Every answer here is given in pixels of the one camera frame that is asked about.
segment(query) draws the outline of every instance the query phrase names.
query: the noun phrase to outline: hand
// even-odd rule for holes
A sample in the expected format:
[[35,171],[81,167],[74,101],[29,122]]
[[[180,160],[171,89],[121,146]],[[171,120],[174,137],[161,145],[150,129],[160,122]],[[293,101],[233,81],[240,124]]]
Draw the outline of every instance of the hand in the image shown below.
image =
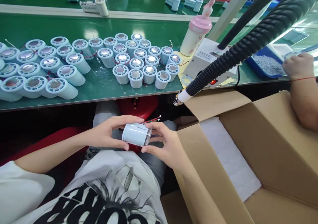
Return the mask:
[[152,135],[158,135],[150,138],[150,142],[163,142],[164,147],[158,148],[153,145],[147,145],[141,149],[141,152],[153,154],[164,161],[170,168],[183,173],[184,169],[186,169],[191,162],[181,145],[177,133],[168,129],[168,127],[161,122],[151,122],[148,123],[146,127],[155,129],[152,131]]
[[86,144],[94,147],[115,147],[129,150],[128,143],[122,140],[112,138],[114,129],[124,128],[126,124],[141,123],[144,119],[137,116],[123,115],[113,116],[102,124],[83,132],[84,139],[87,139]]
[[293,56],[285,60],[283,69],[291,80],[314,77],[314,58],[308,53]]

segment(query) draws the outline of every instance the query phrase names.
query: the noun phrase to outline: cardboard box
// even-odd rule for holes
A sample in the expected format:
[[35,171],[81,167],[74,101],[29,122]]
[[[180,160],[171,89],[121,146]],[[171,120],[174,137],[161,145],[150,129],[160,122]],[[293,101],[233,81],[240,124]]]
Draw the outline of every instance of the cardboard box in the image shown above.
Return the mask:
[[[199,122],[219,117],[262,184],[243,203],[200,124],[177,131],[227,224],[318,223],[318,134],[300,126],[288,92],[252,103],[234,90],[204,90],[185,105]],[[175,175],[197,223],[183,178]]]

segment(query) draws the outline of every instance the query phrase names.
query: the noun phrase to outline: person's right hand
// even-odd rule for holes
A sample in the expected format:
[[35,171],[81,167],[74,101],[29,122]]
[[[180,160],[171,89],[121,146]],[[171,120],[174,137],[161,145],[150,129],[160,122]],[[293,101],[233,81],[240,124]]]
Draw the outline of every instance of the person's right hand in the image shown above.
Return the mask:
[[309,53],[293,56],[284,61],[283,69],[291,80],[314,77],[314,58]]
[[152,135],[157,135],[150,138],[150,142],[163,142],[164,147],[158,148],[153,145],[147,145],[141,149],[142,153],[153,154],[164,161],[170,168],[183,173],[191,161],[186,155],[177,133],[168,129],[162,122],[151,122],[146,127],[155,129],[152,131]]

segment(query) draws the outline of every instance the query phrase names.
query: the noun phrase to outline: pink water bottle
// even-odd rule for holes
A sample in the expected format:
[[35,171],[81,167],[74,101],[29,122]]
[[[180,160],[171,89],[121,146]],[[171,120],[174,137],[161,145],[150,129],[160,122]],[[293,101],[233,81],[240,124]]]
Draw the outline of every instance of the pink water bottle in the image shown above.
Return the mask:
[[214,2],[215,0],[210,0],[209,3],[203,7],[202,15],[194,16],[191,19],[188,31],[180,47],[180,52],[183,55],[192,56],[204,36],[210,32],[212,23],[209,17],[212,14],[212,5]]

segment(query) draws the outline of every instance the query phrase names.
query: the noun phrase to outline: person's left hand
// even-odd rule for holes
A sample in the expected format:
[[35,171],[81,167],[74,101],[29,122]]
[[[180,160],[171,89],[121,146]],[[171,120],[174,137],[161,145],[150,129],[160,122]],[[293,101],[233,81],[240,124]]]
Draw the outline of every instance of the person's left hand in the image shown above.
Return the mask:
[[144,119],[132,115],[113,116],[102,124],[83,132],[87,145],[94,147],[114,147],[129,150],[128,143],[112,138],[112,131],[124,128],[126,124],[141,123]]

